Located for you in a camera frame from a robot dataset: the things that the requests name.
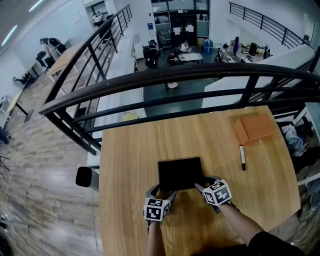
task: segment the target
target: ceiling light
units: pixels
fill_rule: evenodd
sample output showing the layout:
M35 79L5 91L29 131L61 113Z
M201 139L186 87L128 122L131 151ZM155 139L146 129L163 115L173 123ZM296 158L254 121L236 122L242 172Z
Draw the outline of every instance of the ceiling light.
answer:
M29 13L36 9L38 5L40 5L43 1L44 0L39 0L38 2L36 2L35 5L30 8Z
M6 36L6 38L3 40L1 46L4 46L6 44L6 42L9 40L9 38L12 36L12 34L15 32L15 30L17 29L18 25L15 25L11 31L9 32L9 34Z

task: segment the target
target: black sleeve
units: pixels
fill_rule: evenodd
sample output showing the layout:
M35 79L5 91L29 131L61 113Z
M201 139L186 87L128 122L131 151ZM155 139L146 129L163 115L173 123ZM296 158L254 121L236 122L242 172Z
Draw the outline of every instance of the black sleeve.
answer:
M256 234L249 243L249 251L253 255L260 256L304 256L305 254L297 247L282 241L280 238L267 232Z

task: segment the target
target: white marker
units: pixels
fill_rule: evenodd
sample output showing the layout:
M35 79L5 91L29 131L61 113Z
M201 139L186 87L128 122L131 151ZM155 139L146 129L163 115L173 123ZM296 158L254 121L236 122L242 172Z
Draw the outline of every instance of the white marker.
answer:
M245 160L245 151L244 146L240 146L241 162L242 162L242 171L246 170L246 160Z

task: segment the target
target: orange box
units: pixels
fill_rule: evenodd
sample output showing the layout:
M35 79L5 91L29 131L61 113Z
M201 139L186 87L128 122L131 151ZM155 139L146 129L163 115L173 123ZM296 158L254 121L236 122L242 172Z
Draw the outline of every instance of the orange box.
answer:
M266 114L238 119L234 124L235 132L241 145L249 145L271 138L276 128Z

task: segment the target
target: black speaker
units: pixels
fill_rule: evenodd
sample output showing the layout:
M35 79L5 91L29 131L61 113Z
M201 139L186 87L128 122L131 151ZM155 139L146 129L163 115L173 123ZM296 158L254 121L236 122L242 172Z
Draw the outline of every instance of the black speaker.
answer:
M256 56L257 48L258 48L258 45L256 43L252 42L251 46L250 46L249 54L251 56Z

